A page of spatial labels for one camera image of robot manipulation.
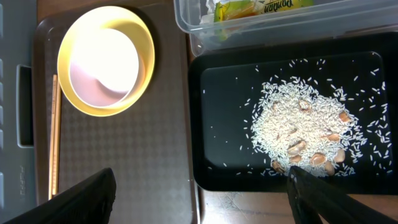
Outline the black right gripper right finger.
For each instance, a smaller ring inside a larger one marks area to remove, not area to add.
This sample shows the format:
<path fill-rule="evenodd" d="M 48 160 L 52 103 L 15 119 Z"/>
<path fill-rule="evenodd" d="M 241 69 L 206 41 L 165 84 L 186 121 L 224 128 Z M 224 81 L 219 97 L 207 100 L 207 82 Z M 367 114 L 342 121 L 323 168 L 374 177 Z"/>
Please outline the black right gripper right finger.
<path fill-rule="evenodd" d="M 297 166 L 290 168 L 287 194 L 295 223 L 397 223 Z"/>

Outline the yellow plate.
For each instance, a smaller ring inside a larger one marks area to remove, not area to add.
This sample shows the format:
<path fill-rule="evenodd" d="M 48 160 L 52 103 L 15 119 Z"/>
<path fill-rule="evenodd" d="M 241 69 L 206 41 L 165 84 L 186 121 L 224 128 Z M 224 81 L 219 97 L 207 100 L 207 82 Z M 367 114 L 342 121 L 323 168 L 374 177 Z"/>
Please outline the yellow plate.
<path fill-rule="evenodd" d="M 79 35 L 98 29 L 116 29 L 126 34 L 135 45 L 144 62 L 144 83 L 137 93 L 128 97 L 120 105 L 110 108 L 89 106 L 77 97 L 70 83 L 70 60 L 72 48 Z M 67 30 L 58 51 L 58 82 L 67 100 L 81 112 L 97 117 L 112 116 L 132 106 L 145 92 L 155 67 L 154 41 L 145 22 L 132 11 L 119 6 L 102 6 L 80 16 Z"/>

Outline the wooden chopstick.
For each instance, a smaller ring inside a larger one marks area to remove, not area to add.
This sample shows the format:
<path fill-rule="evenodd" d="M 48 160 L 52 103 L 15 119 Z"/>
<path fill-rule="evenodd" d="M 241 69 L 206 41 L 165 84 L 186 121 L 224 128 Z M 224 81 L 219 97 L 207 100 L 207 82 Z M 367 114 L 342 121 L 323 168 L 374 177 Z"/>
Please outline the wooden chopstick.
<path fill-rule="evenodd" d="M 54 152 L 54 136 L 55 136 L 55 115 L 56 115 L 56 95 L 57 95 L 57 75 L 53 75 L 52 82 L 52 107 L 51 107 L 51 123 L 50 123 L 50 153 L 49 153 L 49 200 L 53 197 L 53 152 Z"/>
<path fill-rule="evenodd" d="M 54 134 L 54 152 L 53 152 L 53 186 L 52 194 L 58 194 L 59 178 L 59 157 L 60 157 L 60 122 L 61 122 L 62 90 L 57 87 L 56 105 L 55 105 L 55 134 Z"/>

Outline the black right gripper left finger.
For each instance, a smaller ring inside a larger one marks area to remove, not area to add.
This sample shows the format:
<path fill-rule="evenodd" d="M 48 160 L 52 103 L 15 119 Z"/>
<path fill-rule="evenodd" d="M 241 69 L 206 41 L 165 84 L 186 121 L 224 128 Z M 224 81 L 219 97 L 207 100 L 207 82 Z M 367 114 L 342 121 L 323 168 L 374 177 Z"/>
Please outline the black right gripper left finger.
<path fill-rule="evenodd" d="M 107 224 L 115 198 L 114 173 L 105 168 L 8 224 Z"/>

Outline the green yellow snack wrapper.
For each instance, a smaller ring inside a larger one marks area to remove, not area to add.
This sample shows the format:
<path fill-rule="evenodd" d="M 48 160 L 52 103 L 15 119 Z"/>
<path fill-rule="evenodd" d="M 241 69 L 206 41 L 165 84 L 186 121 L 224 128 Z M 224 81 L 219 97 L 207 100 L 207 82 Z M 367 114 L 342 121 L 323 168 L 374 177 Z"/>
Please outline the green yellow snack wrapper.
<path fill-rule="evenodd" d="M 212 15 L 213 22 L 222 22 L 313 5 L 313 0 L 219 1 L 215 4 Z"/>

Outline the white bowl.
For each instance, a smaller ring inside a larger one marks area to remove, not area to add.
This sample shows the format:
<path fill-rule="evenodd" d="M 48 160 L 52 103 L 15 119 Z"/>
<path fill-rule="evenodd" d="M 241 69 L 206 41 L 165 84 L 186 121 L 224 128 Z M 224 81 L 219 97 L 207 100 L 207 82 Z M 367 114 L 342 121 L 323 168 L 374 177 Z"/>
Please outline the white bowl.
<path fill-rule="evenodd" d="M 144 76 L 144 62 L 126 34 L 98 29 L 77 37 L 70 60 L 70 83 L 87 105 L 120 105 L 138 92 Z"/>

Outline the white tissue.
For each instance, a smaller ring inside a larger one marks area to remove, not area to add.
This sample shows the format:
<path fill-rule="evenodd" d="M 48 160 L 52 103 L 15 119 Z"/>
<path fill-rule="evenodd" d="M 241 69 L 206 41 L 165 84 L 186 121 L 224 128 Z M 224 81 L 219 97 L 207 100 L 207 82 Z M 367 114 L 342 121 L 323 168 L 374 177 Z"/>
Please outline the white tissue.
<path fill-rule="evenodd" d="M 219 0 L 206 0 L 204 2 L 204 5 L 201 7 L 202 12 L 201 12 L 200 24 L 214 23 L 215 9 L 217 3 L 219 3 Z"/>

